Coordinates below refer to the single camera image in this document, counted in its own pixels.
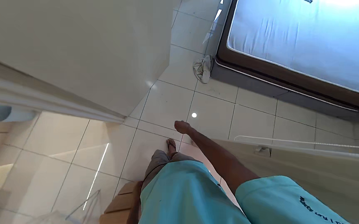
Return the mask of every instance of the crumpled cloth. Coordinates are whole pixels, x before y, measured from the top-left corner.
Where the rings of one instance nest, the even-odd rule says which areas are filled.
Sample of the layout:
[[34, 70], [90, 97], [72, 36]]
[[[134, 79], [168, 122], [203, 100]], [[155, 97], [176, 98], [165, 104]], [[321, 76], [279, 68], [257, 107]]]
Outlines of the crumpled cloth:
[[213, 56], [206, 55], [193, 63], [193, 73], [202, 83], [208, 83], [212, 69]]

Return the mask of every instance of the foot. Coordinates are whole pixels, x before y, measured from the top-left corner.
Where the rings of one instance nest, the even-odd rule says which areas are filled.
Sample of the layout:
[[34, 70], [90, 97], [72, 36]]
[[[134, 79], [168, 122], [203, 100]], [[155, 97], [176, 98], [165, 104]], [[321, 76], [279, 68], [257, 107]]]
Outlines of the foot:
[[166, 140], [166, 143], [167, 143], [167, 148], [168, 148], [168, 153], [167, 155], [172, 155], [174, 153], [176, 153], [176, 142], [174, 141], [174, 139], [172, 138], [169, 138]]

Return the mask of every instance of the shorts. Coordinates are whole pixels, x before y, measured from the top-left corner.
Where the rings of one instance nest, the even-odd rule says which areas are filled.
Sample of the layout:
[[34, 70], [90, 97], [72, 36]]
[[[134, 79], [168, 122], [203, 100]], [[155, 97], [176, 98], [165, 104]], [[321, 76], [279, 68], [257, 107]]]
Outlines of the shorts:
[[170, 158], [165, 152], [163, 152], [162, 150], [156, 150], [152, 156], [152, 160], [150, 161], [149, 166], [147, 167], [147, 171], [145, 172], [145, 179], [142, 184], [141, 190], [143, 190], [152, 181], [152, 179], [157, 175], [157, 173], [159, 173], [160, 170], [162, 170], [162, 168], [167, 163], [184, 161], [184, 160], [192, 160], [201, 163], [201, 161], [196, 160], [191, 156], [184, 155], [179, 152], [174, 154], [172, 159], [170, 160]]

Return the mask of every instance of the white tile floor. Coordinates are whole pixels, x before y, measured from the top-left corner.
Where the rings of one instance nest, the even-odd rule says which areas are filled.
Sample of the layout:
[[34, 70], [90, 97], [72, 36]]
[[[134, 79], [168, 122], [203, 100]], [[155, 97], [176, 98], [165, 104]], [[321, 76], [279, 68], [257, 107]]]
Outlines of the white tile floor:
[[225, 0], [174, 1], [170, 65], [124, 124], [48, 112], [16, 124], [0, 152], [0, 224], [22, 224], [54, 210], [67, 214], [101, 190], [89, 220], [97, 223], [117, 189], [143, 179], [153, 152], [166, 150], [167, 138], [176, 140], [180, 152], [204, 162], [234, 200], [207, 158], [174, 130], [175, 120], [186, 120], [211, 138], [353, 144], [349, 122], [216, 80], [197, 82], [192, 62], [214, 53], [219, 39], [209, 37], [222, 30], [226, 16], [215, 20], [216, 12], [227, 7]]

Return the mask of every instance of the fist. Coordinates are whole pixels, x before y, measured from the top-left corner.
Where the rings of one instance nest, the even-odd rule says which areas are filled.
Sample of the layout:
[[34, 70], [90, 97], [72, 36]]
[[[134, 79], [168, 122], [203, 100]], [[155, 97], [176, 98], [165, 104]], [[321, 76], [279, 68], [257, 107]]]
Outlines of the fist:
[[191, 125], [183, 120], [174, 122], [174, 127], [181, 134], [187, 134], [192, 129]]

